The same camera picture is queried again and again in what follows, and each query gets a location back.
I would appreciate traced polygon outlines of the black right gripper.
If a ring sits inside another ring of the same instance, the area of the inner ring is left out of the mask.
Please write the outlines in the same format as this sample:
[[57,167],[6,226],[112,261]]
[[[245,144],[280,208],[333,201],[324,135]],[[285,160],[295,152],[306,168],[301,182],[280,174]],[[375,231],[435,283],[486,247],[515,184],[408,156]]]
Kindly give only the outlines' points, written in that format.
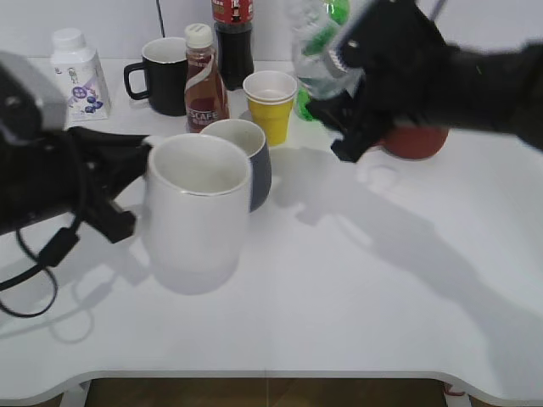
[[339,160],[358,162],[394,125],[461,125],[462,50],[444,40],[415,2],[368,1],[344,25],[330,23],[327,72],[362,78],[354,96],[310,97],[306,107],[340,135],[331,145]]

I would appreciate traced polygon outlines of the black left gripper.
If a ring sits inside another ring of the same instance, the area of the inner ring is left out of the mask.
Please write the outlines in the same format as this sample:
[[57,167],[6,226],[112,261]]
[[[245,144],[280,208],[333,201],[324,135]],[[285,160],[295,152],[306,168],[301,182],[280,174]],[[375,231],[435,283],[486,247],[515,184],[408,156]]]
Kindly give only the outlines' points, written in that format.
[[[110,243],[131,237],[137,218],[117,198],[147,168],[147,135],[120,135],[74,126],[64,131],[66,101],[60,90],[27,58],[1,53],[1,232],[70,211],[69,227],[87,224]],[[91,178],[107,194],[87,203]]]

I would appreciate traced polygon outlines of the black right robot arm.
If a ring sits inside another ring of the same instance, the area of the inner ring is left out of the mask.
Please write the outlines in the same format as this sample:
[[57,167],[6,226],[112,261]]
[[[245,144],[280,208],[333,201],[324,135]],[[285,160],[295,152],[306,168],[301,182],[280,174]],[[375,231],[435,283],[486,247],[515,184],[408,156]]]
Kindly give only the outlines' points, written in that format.
[[513,135],[542,146],[542,46],[504,53],[450,44],[413,1],[365,1],[317,55],[330,91],[309,89],[308,110],[356,162],[398,129]]

